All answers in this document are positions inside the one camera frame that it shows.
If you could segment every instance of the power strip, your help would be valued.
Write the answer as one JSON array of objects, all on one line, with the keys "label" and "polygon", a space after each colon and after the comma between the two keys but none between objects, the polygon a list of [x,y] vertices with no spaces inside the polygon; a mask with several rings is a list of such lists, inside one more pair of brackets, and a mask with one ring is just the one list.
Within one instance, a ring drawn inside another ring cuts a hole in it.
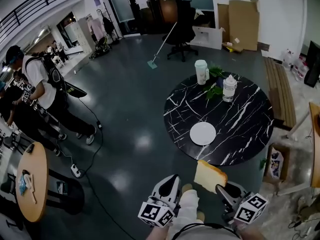
[{"label": "power strip", "polygon": [[74,176],[76,176],[77,178],[80,178],[81,173],[75,164],[71,165],[71,171],[73,172]]}]

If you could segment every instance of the plastic bag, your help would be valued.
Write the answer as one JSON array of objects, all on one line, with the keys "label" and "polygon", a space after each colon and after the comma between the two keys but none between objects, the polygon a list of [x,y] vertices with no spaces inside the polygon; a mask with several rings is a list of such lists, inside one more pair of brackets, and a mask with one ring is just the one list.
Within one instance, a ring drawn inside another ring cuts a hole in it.
[{"label": "plastic bag", "polygon": [[284,164],[284,157],[282,156],[281,152],[272,148],[271,151],[271,161],[269,163],[269,175],[273,179],[279,179],[281,175],[282,166]]},{"label": "plastic bag", "polygon": [[19,190],[20,190],[20,195],[22,196],[24,194],[24,192],[27,189],[27,185],[24,179],[24,175],[22,174],[20,179],[19,179]]}]

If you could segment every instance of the mop head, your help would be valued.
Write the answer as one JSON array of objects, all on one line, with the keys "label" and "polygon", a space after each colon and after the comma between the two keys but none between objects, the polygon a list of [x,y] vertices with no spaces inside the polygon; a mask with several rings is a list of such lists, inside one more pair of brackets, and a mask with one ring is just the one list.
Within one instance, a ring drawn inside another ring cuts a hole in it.
[{"label": "mop head", "polygon": [[149,67],[152,68],[153,70],[158,67],[154,62],[152,62],[152,60],[149,60],[147,63]]}]

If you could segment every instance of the white plate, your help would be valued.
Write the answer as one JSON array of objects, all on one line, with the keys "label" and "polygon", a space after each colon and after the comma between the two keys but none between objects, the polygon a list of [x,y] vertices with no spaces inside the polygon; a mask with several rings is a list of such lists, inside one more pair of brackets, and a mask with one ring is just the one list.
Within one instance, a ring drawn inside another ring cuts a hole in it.
[{"label": "white plate", "polygon": [[208,122],[198,122],[192,126],[190,138],[197,145],[208,145],[216,138],[216,129]]}]

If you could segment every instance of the table base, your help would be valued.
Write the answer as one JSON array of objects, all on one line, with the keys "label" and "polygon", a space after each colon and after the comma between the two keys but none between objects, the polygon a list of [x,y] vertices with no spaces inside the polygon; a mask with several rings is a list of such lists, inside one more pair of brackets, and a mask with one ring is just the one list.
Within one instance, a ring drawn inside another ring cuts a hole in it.
[{"label": "table base", "polygon": [[58,180],[67,183],[67,195],[59,194],[57,192],[48,190],[48,196],[58,198],[59,202],[47,199],[46,205],[50,207],[60,208],[65,210],[71,215],[76,215],[80,213],[85,204],[85,193],[81,184],[73,179],[61,175],[51,169],[49,169],[49,175]]}]

